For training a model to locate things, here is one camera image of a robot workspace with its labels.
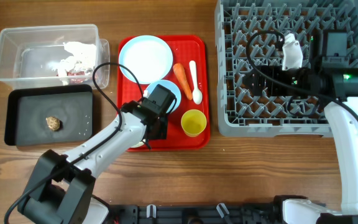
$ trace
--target wooden table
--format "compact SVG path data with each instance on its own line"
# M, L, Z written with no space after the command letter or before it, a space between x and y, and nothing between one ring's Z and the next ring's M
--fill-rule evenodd
M199 151L125 153L97 180L94 194L113 204L184 205L218 202L269 202L275 195L305 195L339 209L341 179L334 141L310 136L270 139L224 138L217 122L217 56L214 43L216 0L50 1L0 0L0 31L5 27L96 24L117 46L130 35L196 34L207 47L211 141ZM22 193L38 157L46 149L59 153L78 142L47 146L9 147L4 143L8 94L0 82L0 223ZM107 94L116 97L116 69ZM96 130L115 112L96 95ZM27 223L16 211L11 223Z

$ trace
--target plastic carrot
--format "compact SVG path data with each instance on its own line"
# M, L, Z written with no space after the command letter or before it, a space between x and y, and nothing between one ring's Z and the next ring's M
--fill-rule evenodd
M175 76L177 77L179 84L185 91L186 97L189 100L192 100L193 94L191 93L190 86L187 83L186 73L185 73L185 69L183 68L183 65L181 63L176 63L173 66L173 72L175 73Z

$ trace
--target crumb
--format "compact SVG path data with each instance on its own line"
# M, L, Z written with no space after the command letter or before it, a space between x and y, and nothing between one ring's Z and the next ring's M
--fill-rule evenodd
M47 125L48 128L52 131L57 131L60 128L60 120L55 118L54 116L47 117Z

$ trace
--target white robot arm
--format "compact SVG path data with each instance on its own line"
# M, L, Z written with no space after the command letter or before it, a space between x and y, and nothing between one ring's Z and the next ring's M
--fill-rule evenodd
M102 223L109 206L92 196L96 179L143 139L165 139L170 113L167 110L176 101L170 90L157 85L142 103L125 103L109 126L82 145L63 155L52 150L45 152L25 188L25 192L31 193L20 201L18 211L34 223ZM44 182L51 175L57 182L69 182L67 191L53 185L51 179Z
M358 97L344 102L358 114ZM324 109L333 131L342 179L341 211L334 211L306 199L283 202L283 220L288 224L316 224L321 213L358 215L358 122L343 107L330 103Z

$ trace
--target dish rack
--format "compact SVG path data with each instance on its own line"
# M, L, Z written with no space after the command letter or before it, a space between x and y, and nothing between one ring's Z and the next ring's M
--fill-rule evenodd
M303 51L303 67L310 67L309 41L315 30L346 30L349 66L358 67L358 0L219 0L215 9L218 51L218 126L231 137L274 137L280 134L319 134L332 137L323 110L297 118L287 110L291 96L254 96L242 84L251 71L245 46L262 30L295 34ZM274 35L260 36L251 57L258 65L282 65ZM317 98L294 100L290 112L310 114Z

